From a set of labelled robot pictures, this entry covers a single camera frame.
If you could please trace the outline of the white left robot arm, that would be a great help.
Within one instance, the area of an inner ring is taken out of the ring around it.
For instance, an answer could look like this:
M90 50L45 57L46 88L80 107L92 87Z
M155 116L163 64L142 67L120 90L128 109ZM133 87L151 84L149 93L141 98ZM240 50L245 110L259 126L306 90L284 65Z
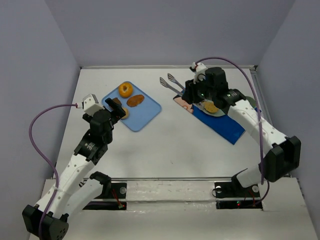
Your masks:
M41 240L62 240L68 229L68 220L80 212L93 199L112 194L112 179L99 171L85 176L97 165L113 140L114 125L126 115L121 104L111 98L105 100L109 108L99 104L95 95L86 96L81 103L73 104L82 109L82 118L89 129L75 148L70 161L61 174L53 169L55 183L35 205L22 211L26 230Z

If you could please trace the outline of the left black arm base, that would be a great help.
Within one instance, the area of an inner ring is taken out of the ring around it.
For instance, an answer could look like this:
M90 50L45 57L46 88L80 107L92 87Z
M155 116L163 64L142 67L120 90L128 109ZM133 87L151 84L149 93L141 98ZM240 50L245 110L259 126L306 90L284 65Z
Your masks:
M83 210L125 211L127 209L127 183L112 182L112 178L101 172L94 172L89 180L96 180L102 186L99 195L91 200Z

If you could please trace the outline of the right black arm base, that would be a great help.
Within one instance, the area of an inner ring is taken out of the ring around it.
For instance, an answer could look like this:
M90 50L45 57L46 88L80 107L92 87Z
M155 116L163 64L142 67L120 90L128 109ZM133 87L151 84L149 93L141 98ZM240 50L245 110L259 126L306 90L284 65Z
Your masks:
M216 208L222 209L263 209L260 200L260 190L257 184L242 187L237 176L231 177L231 181L222 181L214 184L211 195L217 200Z

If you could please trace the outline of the round seeded bread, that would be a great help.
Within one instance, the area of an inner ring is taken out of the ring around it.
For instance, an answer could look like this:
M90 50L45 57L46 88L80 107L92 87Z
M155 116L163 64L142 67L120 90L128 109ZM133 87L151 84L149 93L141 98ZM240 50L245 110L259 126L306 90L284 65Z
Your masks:
M212 101L204 101L203 107L207 112L211 114L215 114L219 111L219 109L214 105Z

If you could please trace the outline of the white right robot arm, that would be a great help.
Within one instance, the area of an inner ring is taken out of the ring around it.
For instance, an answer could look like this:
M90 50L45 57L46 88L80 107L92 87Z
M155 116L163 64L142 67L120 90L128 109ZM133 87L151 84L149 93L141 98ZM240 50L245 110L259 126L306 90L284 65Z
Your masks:
M262 159L257 166L247 168L232 177L232 183L247 188L264 180L276 182L298 168L301 141L278 131L252 107L247 97L230 89L226 73L220 67L194 63L190 67L194 78L185 83L182 99L188 104L211 101L225 115L237 122L259 145Z

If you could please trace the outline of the pale round bun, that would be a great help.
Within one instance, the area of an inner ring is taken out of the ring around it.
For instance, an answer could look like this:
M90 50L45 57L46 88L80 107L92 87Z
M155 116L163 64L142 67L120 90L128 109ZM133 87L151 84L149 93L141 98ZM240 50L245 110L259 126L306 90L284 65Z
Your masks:
M129 113L129 110L126 107L123 107L122 109L124 110L125 115L121 119L125 120L125 119L127 119L129 117L130 113Z

